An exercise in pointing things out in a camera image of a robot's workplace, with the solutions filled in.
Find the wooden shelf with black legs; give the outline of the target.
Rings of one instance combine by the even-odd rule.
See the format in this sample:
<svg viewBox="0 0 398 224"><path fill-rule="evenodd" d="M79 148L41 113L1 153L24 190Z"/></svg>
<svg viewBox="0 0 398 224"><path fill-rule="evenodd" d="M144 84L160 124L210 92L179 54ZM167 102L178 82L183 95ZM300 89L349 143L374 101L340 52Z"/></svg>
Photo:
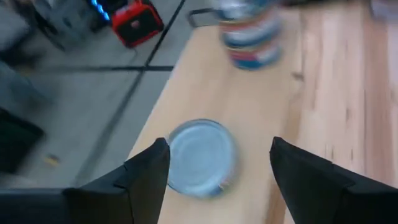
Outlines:
<svg viewBox="0 0 398 224"><path fill-rule="evenodd" d="M195 199L167 189L159 224L266 224L279 199L269 150L284 132L292 75L300 55L300 11L279 12L284 50L275 64L255 71L232 65L218 28L195 29L165 84L132 151L136 155L178 125L208 118L225 126L239 148L237 179L214 199Z"/></svg>

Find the blue-label gold-lid tin can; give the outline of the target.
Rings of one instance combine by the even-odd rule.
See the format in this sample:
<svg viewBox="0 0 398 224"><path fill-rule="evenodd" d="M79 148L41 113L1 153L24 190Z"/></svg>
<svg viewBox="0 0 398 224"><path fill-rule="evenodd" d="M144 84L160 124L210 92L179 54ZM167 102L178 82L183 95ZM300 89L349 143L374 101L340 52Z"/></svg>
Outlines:
<svg viewBox="0 0 398 224"><path fill-rule="evenodd" d="M254 17L279 0L209 0L216 15L222 20L241 20Z"/></svg>
<svg viewBox="0 0 398 224"><path fill-rule="evenodd" d="M260 19L248 25L220 24L221 37L228 47L242 48L260 44L276 37L281 30L281 18Z"/></svg>
<svg viewBox="0 0 398 224"><path fill-rule="evenodd" d="M243 70L259 70L278 61L282 54L279 46L253 51L228 50L233 65Z"/></svg>

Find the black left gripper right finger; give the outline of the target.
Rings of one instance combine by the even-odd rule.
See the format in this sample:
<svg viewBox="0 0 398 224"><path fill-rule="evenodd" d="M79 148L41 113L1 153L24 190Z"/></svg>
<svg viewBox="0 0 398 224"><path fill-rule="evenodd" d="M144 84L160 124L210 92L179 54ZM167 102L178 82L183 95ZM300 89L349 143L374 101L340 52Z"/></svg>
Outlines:
<svg viewBox="0 0 398 224"><path fill-rule="evenodd" d="M398 224L398 189L274 137L272 171L295 224Z"/></svg>

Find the black floor object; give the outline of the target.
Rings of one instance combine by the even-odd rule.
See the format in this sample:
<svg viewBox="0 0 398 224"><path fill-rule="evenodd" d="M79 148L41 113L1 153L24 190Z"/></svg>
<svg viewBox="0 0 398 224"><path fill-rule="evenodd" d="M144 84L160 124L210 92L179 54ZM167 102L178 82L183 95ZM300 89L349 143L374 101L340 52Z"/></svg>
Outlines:
<svg viewBox="0 0 398 224"><path fill-rule="evenodd" d="M0 108L0 172L15 173L44 131Z"/></svg>

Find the small yellow floor scrap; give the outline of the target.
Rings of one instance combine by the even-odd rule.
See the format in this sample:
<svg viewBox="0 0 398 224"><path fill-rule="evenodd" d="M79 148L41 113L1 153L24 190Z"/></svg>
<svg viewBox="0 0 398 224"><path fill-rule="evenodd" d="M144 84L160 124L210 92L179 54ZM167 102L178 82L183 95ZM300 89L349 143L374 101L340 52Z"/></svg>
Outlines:
<svg viewBox="0 0 398 224"><path fill-rule="evenodd" d="M46 155L44 161L51 166L57 166L60 163L60 159L53 154Z"/></svg>

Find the black equipment with blue lights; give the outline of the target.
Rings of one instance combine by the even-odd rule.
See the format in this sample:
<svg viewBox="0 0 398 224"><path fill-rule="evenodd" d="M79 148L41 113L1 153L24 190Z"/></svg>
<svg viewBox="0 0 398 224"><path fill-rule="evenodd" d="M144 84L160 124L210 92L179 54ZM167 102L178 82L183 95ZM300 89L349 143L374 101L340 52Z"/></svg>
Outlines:
<svg viewBox="0 0 398 224"><path fill-rule="evenodd" d="M112 15L120 8L127 6L129 0L87 0L105 22L110 22Z"/></svg>

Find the red and black case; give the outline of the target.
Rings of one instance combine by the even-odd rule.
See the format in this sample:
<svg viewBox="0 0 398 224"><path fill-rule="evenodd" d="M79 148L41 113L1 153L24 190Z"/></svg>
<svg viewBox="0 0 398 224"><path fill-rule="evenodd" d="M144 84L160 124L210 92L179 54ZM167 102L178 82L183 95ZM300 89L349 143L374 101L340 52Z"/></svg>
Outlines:
<svg viewBox="0 0 398 224"><path fill-rule="evenodd" d="M161 33L164 23L150 0L133 0L112 15L111 27L127 48L133 48Z"/></svg>

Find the grey equipment cart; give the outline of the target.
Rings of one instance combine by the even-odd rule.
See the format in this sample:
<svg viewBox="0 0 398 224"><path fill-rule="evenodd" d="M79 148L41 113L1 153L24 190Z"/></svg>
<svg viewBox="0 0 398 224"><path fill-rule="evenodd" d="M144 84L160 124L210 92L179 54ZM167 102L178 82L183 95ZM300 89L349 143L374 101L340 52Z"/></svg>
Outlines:
<svg viewBox="0 0 398 224"><path fill-rule="evenodd" d="M40 31L62 51L84 42L102 23L87 0L33 0L33 7Z"/></svg>

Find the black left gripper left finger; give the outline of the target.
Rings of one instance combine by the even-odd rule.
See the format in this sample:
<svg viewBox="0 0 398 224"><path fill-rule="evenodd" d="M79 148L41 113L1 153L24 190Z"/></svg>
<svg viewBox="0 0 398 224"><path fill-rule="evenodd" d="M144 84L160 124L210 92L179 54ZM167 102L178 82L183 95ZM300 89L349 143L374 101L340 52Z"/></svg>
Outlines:
<svg viewBox="0 0 398 224"><path fill-rule="evenodd" d="M169 165L169 145L157 138L111 172L64 190L72 223L157 224Z"/></svg>

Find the green-label silver tin can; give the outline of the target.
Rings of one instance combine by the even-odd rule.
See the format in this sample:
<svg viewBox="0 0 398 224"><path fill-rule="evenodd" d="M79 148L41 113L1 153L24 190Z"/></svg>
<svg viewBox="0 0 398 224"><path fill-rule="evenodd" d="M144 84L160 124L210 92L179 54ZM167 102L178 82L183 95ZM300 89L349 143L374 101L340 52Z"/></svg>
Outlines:
<svg viewBox="0 0 398 224"><path fill-rule="evenodd" d="M234 181L239 150L233 135L210 119L177 126L167 138L170 147L168 186L196 198L221 195Z"/></svg>

